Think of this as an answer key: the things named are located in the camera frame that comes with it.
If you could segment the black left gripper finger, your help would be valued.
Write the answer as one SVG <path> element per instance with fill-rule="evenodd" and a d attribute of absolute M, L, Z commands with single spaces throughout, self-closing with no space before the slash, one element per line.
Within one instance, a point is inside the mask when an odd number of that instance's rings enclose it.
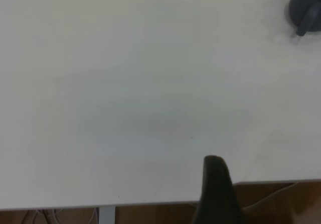
<path fill-rule="evenodd" d="M 228 167 L 219 156 L 206 156 L 201 197 L 192 223 L 246 223 Z"/>

